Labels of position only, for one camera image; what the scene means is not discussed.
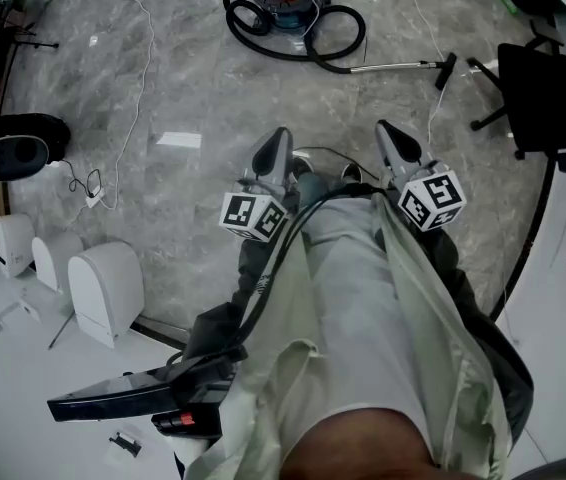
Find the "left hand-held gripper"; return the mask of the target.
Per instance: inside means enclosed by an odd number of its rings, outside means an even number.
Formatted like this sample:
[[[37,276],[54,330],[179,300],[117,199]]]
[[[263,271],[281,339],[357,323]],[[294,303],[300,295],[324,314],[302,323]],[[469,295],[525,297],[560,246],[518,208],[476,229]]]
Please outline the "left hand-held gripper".
[[[257,142],[251,163],[254,173],[243,174],[237,188],[224,195],[221,228],[246,240],[271,241],[296,203],[289,175],[292,150],[293,135],[286,127]]]

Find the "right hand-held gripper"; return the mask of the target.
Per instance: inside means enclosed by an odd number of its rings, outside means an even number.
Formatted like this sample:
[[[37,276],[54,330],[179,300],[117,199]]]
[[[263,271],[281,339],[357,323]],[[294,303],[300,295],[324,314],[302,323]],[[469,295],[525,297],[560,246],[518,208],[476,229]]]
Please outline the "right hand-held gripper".
[[[379,120],[375,136],[383,164],[391,167],[396,153],[408,163],[418,163],[420,143],[401,129]],[[466,206],[466,196],[456,173],[440,160],[408,170],[392,171],[384,181],[398,194],[397,207],[420,231],[438,229],[452,222]]]

